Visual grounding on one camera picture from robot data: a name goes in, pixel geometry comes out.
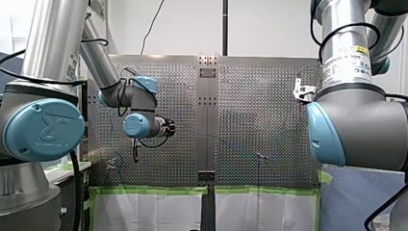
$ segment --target metal stand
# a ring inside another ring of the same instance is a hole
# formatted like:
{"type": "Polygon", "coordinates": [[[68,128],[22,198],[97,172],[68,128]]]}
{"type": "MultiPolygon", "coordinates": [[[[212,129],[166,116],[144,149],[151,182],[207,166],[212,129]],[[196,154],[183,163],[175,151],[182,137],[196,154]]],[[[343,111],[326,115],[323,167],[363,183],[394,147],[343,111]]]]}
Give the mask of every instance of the metal stand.
{"type": "Polygon", "coordinates": [[[60,188],[49,186],[40,163],[2,166],[0,176],[2,231],[60,229],[60,188]]]}

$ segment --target black cable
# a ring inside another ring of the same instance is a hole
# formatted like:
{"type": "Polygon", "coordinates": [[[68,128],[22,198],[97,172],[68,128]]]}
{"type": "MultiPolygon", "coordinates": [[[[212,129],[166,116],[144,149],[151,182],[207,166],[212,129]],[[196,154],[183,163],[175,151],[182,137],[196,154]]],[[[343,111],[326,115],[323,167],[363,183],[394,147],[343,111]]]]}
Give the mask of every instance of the black cable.
{"type": "Polygon", "coordinates": [[[78,85],[83,85],[85,84],[85,80],[77,80],[77,81],[55,81],[55,80],[48,80],[48,79],[39,79],[33,76],[28,76],[28,75],[22,75],[22,74],[17,74],[14,73],[12,71],[7,70],[6,68],[4,68],[3,66],[1,66],[4,62],[15,58],[19,55],[22,55],[25,53],[25,49],[24,50],[20,50],[17,51],[15,53],[12,53],[10,55],[7,55],[6,57],[4,57],[3,59],[0,60],[0,71],[8,74],[12,77],[18,78],[18,79],[22,79],[22,80],[26,80],[26,81],[30,81],[32,83],[36,83],[36,84],[56,84],[56,85],[71,85],[71,86],[78,86],[78,85]]]}
{"type": "Polygon", "coordinates": [[[133,161],[135,164],[138,163],[138,141],[136,139],[133,139],[133,149],[132,149],[132,156],[133,156],[133,161]]]}
{"type": "Polygon", "coordinates": [[[316,17],[316,10],[318,9],[318,4],[315,3],[315,1],[312,1],[312,4],[314,4],[314,6],[312,6],[312,14],[310,16],[310,33],[312,36],[313,41],[318,45],[321,46],[321,43],[318,41],[318,39],[315,36],[315,30],[313,28],[314,23],[315,23],[315,17],[316,17]]]}
{"type": "Polygon", "coordinates": [[[69,153],[72,161],[72,168],[74,170],[74,181],[75,181],[75,215],[74,215],[74,224],[72,226],[73,231],[78,231],[81,221],[82,214],[82,179],[81,172],[79,170],[78,159],[74,150],[69,153]]]}
{"type": "Polygon", "coordinates": [[[108,46],[109,41],[104,38],[94,38],[94,39],[82,39],[81,42],[96,42],[96,41],[103,41],[105,42],[103,46],[108,46]]]}
{"type": "Polygon", "coordinates": [[[166,137],[163,142],[161,142],[161,143],[159,143],[159,144],[157,144],[157,145],[147,145],[146,143],[144,143],[144,142],[141,141],[141,140],[139,140],[139,142],[140,142],[140,144],[141,144],[143,147],[156,148],[156,147],[160,147],[160,146],[162,146],[163,144],[165,144],[165,143],[167,142],[167,140],[168,140],[168,137],[166,137]]]}
{"type": "Polygon", "coordinates": [[[162,2],[160,3],[159,9],[156,11],[156,14],[154,15],[153,20],[152,20],[152,22],[151,22],[151,24],[150,24],[149,31],[148,31],[147,34],[144,36],[143,45],[141,46],[141,51],[140,51],[140,54],[141,54],[141,55],[143,54],[143,51],[144,51],[144,46],[145,46],[145,44],[146,44],[146,39],[147,39],[147,37],[150,35],[150,32],[151,32],[152,29],[153,29],[154,22],[156,21],[157,15],[159,15],[159,12],[160,12],[160,10],[162,9],[162,5],[163,5],[164,2],[165,2],[165,0],[162,0],[162,2]]]}
{"type": "MultiPolygon", "coordinates": [[[[133,75],[138,74],[135,70],[131,69],[130,67],[125,67],[125,68],[123,68],[123,70],[126,70],[127,72],[129,72],[129,73],[131,73],[133,75]]],[[[135,81],[139,86],[141,86],[144,90],[146,90],[150,94],[150,96],[152,96],[153,101],[154,101],[154,105],[155,105],[155,107],[157,107],[157,99],[156,99],[156,95],[154,94],[154,92],[150,91],[145,85],[143,85],[137,79],[129,79],[128,84],[130,85],[130,82],[132,82],[132,81],[135,81]]]]}
{"type": "Polygon", "coordinates": [[[389,52],[385,53],[384,55],[380,56],[380,57],[376,57],[373,60],[379,60],[382,59],[384,57],[387,57],[388,55],[390,55],[391,53],[393,53],[398,47],[399,45],[402,43],[402,41],[404,40],[404,34],[405,34],[405,28],[404,26],[401,27],[401,37],[399,38],[399,41],[396,43],[395,47],[393,49],[391,49],[389,52]]]}
{"type": "Polygon", "coordinates": [[[392,205],[396,200],[402,197],[408,191],[408,184],[406,184],[402,189],[400,189],[396,194],[394,194],[390,199],[388,199],[384,204],[382,204],[378,209],[376,209],[369,217],[364,221],[364,227],[367,231],[370,231],[369,225],[370,223],[381,214],[384,210],[386,210],[390,205],[392,205]]]}
{"type": "Polygon", "coordinates": [[[374,25],[369,24],[367,22],[356,22],[356,23],[350,23],[350,24],[346,24],[344,26],[341,26],[339,28],[337,28],[336,30],[330,32],[326,38],[323,40],[323,42],[321,43],[320,49],[319,49],[319,61],[322,64],[323,62],[323,49],[325,44],[331,39],[333,38],[337,33],[339,33],[342,29],[347,28],[347,27],[353,27],[353,26],[364,26],[364,27],[368,27],[370,29],[372,29],[376,35],[376,41],[374,42],[374,44],[372,44],[369,49],[372,49],[374,46],[376,46],[378,44],[378,42],[380,41],[381,38],[381,32],[380,30],[378,30],[378,28],[376,28],[374,25]]]}
{"type": "Polygon", "coordinates": [[[405,101],[408,101],[408,95],[386,93],[385,96],[387,98],[399,98],[399,99],[404,99],[405,101]]]}
{"type": "Polygon", "coordinates": [[[126,87],[127,87],[127,81],[126,81],[126,79],[125,79],[125,78],[120,78],[120,81],[123,81],[123,80],[124,80],[123,86],[120,87],[120,89],[117,91],[117,96],[116,96],[116,97],[117,97],[117,101],[119,102],[119,105],[117,106],[117,115],[118,115],[119,117],[125,116],[127,110],[129,109],[129,107],[126,107],[126,108],[125,108],[125,111],[123,111],[123,113],[120,111],[120,107],[123,106],[123,105],[122,105],[122,100],[123,100],[123,98],[124,98],[124,96],[125,96],[126,87]]]}

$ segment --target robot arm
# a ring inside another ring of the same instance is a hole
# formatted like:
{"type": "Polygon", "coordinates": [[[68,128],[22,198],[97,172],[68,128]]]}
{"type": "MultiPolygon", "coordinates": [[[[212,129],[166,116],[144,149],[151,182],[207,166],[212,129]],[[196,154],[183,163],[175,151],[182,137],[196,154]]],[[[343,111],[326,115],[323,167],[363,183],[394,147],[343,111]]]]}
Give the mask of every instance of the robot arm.
{"type": "MultiPolygon", "coordinates": [[[[372,75],[383,74],[390,67],[387,53],[393,49],[393,43],[401,32],[401,27],[407,18],[407,1],[373,1],[375,9],[372,25],[381,32],[378,44],[370,50],[372,75]]],[[[374,44],[376,34],[369,31],[369,44],[374,44]]]]}
{"type": "MultiPolygon", "coordinates": [[[[87,20],[83,39],[97,38],[93,23],[87,20]]],[[[126,136],[143,139],[174,135],[174,122],[155,115],[158,93],[156,80],[133,73],[135,77],[125,80],[127,83],[123,84],[117,76],[115,66],[105,47],[96,42],[87,42],[81,44],[80,52],[100,88],[99,101],[107,107],[131,108],[132,113],[124,119],[123,123],[126,136]]]]}
{"type": "Polygon", "coordinates": [[[322,87],[308,105],[312,153],[325,164],[406,170],[407,103],[387,102],[386,93],[372,83],[370,67],[382,68],[377,58],[391,49],[407,1],[321,0],[316,6],[323,37],[332,37],[322,48],[322,87]],[[383,35],[369,52],[373,35],[368,39],[365,27],[347,25],[365,22],[370,7],[377,11],[374,24],[383,35]]]}

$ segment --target perforated metal panel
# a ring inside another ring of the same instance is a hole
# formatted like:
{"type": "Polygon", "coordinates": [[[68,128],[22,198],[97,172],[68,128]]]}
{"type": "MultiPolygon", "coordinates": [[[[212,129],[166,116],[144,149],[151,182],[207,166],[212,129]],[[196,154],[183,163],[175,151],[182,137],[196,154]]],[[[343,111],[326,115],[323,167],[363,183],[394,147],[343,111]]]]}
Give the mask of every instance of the perforated metal panel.
{"type": "MultiPolygon", "coordinates": [[[[316,185],[318,166],[309,148],[306,107],[292,94],[300,68],[314,62],[218,60],[217,184],[316,185]]],[[[302,71],[302,84],[318,81],[315,67],[302,71]]]]}
{"type": "MultiPolygon", "coordinates": [[[[211,66],[198,57],[113,61],[118,72],[129,66],[157,79],[157,113],[175,120],[177,132],[160,148],[140,148],[135,165],[132,141],[122,131],[124,117],[117,109],[90,105],[89,149],[99,158],[90,176],[93,185],[195,186],[199,170],[214,170],[216,181],[208,183],[317,186],[319,165],[309,149],[306,108],[292,94],[300,68],[316,61],[218,57],[211,66]],[[203,68],[215,69],[216,76],[200,77],[203,68]],[[268,163],[258,156],[268,157],[268,163]]],[[[303,85],[319,81],[315,67],[301,75],[303,85]]]]}
{"type": "MultiPolygon", "coordinates": [[[[196,167],[196,79],[197,58],[113,57],[118,73],[124,67],[158,81],[158,115],[171,118],[177,126],[176,136],[161,147],[139,148],[139,162],[132,157],[132,141],[123,133],[124,117],[117,109],[97,104],[95,129],[99,146],[99,163],[93,168],[93,185],[195,186],[196,167]]],[[[127,72],[122,77],[130,77],[127,72]]],[[[148,144],[162,139],[143,140],[148,144]]]]}

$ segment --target white wall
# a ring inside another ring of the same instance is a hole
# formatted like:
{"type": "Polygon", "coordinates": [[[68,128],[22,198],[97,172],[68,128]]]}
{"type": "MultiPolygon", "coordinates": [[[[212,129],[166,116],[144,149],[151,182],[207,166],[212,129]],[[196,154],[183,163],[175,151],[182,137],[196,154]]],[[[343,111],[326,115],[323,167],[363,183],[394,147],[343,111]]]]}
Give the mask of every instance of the white wall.
{"type": "MultiPolygon", "coordinates": [[[[108,22],[119,54],[139,54],[143,37],[160,2],[109,2],[108,22]]],[[[230,56],[315,58],[318,55],[319,48],[313,43],[309,32],[309,1],[229,2],[230,56]]],[[[315,28],[319,37],[319,25],[315,28]]],[[[147,39],[144,54],[220,54],[221,30],[221,0],[165,1],[147,39]]],[[[391,55],[392,66],[386,75],[374,77],[374,82],[386,92],[400,92],[405,88],[402,83],[405,59],[401,57],[405,57],[406,49],[402,45],[391,55]]]]}

